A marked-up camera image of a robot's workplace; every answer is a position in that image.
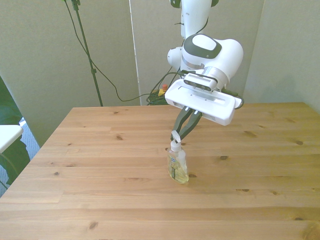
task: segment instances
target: wood grain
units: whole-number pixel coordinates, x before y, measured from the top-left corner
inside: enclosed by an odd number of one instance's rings
[[[304,103],[245,104],[228,126],[166,148],[179,109],[74,108],[0,199],[4,240],[319,240],[320,116]]]

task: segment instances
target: plastic bottle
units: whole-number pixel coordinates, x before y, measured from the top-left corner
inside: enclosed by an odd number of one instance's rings
[[[181,139],[177,131],[172,131],[173,141],[168,148],[168,171],[170,177],[179,184],[189,181],[186,152],[181,147]]]

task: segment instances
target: wood knot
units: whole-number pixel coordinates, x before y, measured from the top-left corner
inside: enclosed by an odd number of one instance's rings
[[[244,133],[245,134],[247,134],[249,137],[251,137],[251,138],[256,138],[257,137],[257,135],[255,135],[253,132],[251,132],[251,131],[244,131]]]
[[[95,229],[97,226],[98,226],[98,222],[94,221],[90,224],[89,229],[90,230]]]
[[[288,117],[286,117],[285,120],[287,120],[289,123],[293,123],[293,124],[296,123],[296,121],[294,121],[294,120],[292,120],[292,119],[290,119],[290,118],[288,118]]]

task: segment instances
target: black cable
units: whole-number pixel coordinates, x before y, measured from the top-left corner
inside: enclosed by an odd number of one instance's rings
[[[97,70],[109,81],[109,83],[111,83],[111,85],[114,87],[115,93],[116,93],[116,96],[118,97],[118,99],[119,99],[121,102],[129,102],[129,101],[138,99],[138,98],[140,98],[140,97],[142,97],[142,96],[149,95],[149,93],[145,93],[145,94],[142,94],[142,95],[140,95],[140,96],[137,96],[137,97],[132,98],[132,99],[129,99],[129,100],[122,100],[122,99],[120,98],[120,96],[119,96],[119,94],[118,94],[118,89],[117,89],[117,87],[116,87],[116,86],[114,85],[114,83],[97,67],[97,65],[96,65],[96,64],[94,63],[94,61],[91,59],[90,55],[87,53],[84,45],[82,44],[82,42],[81,42],[81,40],[80,40],[80,38],[79,38],[79,36],[78,36],[77,30],[76,30],[76,26],[75,26],[75,22],[74,22],[74,19],[73,19],[72,15],[71,15],[69,6],[68,6],[68,4],[67,4],[67,1],[64,0],[64,3],[65,3],[65,5],[66,5],[66,8],[68,9],[68,12],[69,12],[69,15],[70,15],[70,18],[71,18],[71,21],[72,21],[73,29],[74,29],[74,32],[75,32],[75,36],[76,36],[76,38],[78,39],[81,47],[83,48],[83,50],[84,50],[84,52],[86,53],[86,55],[88,56],[88,58],[91,60],[92,64],[96,67],[96,69],[97,69]]]
[[[170,67],[170,69],[169,69],[166,73],[169,73],[169,72],[171,71],[171,69],[172,69],[172,67]],[[179,72],[179,71],[178,71],[178,72]],[[177,76],[177,75],[175,75],[174,78],[175,78],[176,76]],[[162,83],[162,82],[161,82],[161,83]],[[161,83],[159,83],[157,91],[159,91],[159,88],[160,88],[160,86],[161,86]]]
[[[198,33],[200,33],[203,29],[205,29],[205,27],[207,26],[207,24],[208,24],[208,21],[209,21],[209,18],[207,18],[206,19],[206,23],[205,23],[205,25],[203,26],[203,28],[201,28],[199,31],[197,31],[195,34],[198,34]]]
[[[159,103],[163,103],[166,104],[165,101],[165,96],[161,95],[158,96],[158,92],[156,91],[154,92],[154,90],[156,89],[156,87],[162,83],[162,81],[166,78],[166,76],[170,75],[170,74],[175,74],[175,75],[181,75],[180,72],[167,72],[161,79],[160,81],[158,81],[158,83],[154,86],[154,88],[151,90],[149,97],[146,99],[146,101],[148,102],[147,105],[159,105]]]
[[[8,190],[7,186],[2,181],[0,181],[0,184],[2,184],[2,186],[4,186],[6,190]]]

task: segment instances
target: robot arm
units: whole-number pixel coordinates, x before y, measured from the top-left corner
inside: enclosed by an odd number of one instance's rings
[[[204,118],[228,125],[241,100],[223,93],[237,72],[243,49],[236,40],[213,39],[202,33],[211,6],[217,0],[171,0],[182,7],[183,46],[171,49],[167,59],[176,70],[188,74],[175,81],[165,94],[166,101],[178,108],[185,106],[201,112]]]

